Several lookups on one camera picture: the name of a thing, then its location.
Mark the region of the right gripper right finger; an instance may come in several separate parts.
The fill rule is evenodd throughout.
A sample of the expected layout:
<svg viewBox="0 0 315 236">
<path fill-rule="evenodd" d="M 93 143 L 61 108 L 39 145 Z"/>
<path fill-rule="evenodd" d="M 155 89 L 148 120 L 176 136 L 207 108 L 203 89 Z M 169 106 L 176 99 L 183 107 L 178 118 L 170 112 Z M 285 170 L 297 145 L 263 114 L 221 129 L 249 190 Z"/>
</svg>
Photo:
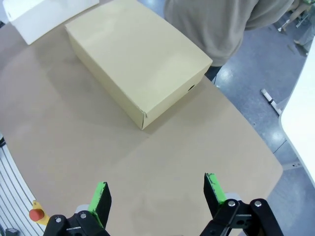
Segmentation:
<svg viewBox="0 0 315 236">
<path fill-rule="evenodd" d="M 212 220 L 202 231 L 203 236 L 227 236 L 241 229 L 247 236 L 282 236 L 283 232 L 265 199 L 249 204 L 228 199 L 215 174 L 204 175 L 204 196 Z"/>
</svg>

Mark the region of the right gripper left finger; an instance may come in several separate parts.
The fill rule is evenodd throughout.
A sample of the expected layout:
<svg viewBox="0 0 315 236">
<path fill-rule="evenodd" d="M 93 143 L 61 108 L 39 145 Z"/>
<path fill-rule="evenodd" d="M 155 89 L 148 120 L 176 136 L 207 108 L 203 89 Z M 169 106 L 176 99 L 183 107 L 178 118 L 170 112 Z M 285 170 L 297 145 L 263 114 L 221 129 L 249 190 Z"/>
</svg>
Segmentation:
<svg viewBox="0 0 315 236">
<path fill-rule="evenodd" d="M 66 218 L 64 215 L 50 217 L 45 229 L 47 236 L 108 236 L 106 224 L 112 198 L 107 182 L 98 183 L 90 205 Z"/>
</svg>

